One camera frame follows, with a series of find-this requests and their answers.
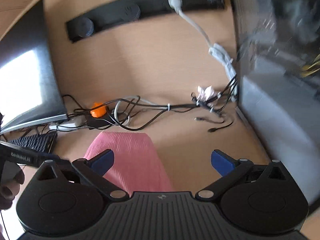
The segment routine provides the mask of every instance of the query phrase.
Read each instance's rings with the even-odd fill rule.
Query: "keyboard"
[[[50,153],[53,150],[56,138],[56,133],[50,132],[45,134],[35,134],[31,136],[20,137],[8,141],[8,143],[26,147],[38,152]]]

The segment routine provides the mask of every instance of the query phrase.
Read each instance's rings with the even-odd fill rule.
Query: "pink ribbed fabric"
[[[129,195],[134,191],[173,191],[156,149],[145,133],[101,132],[84,158],[89,160],[106,149],[115,153],[115,163],[103,177]]]

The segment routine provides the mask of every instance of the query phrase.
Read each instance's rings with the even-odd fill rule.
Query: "monitor screen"
[[[67,119],[55,79],[43,0],[0,41],[1,134]]]

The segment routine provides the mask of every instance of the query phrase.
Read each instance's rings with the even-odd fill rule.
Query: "orange object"
[[[92,108],[95,108],[97,106],[101,106],[103,103],[93,103],[93,106]],[[91,110],[90,111],[90,114],[95,117],[95,118],[99,118],[99,117],[102,117],[106,114],[107,112],[107,109],[106,109],[106,106],[102,106],[102,107],[99,107],[97,109],[94,109],[94,110]]]

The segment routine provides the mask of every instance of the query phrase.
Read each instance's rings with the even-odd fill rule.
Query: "pink towel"
[[[134,191],[173,191],[156,149],[145,133],[101,132],[84,158],[89,160],[106,149],[115,153],[115,163],[103,177],[129,195]]]

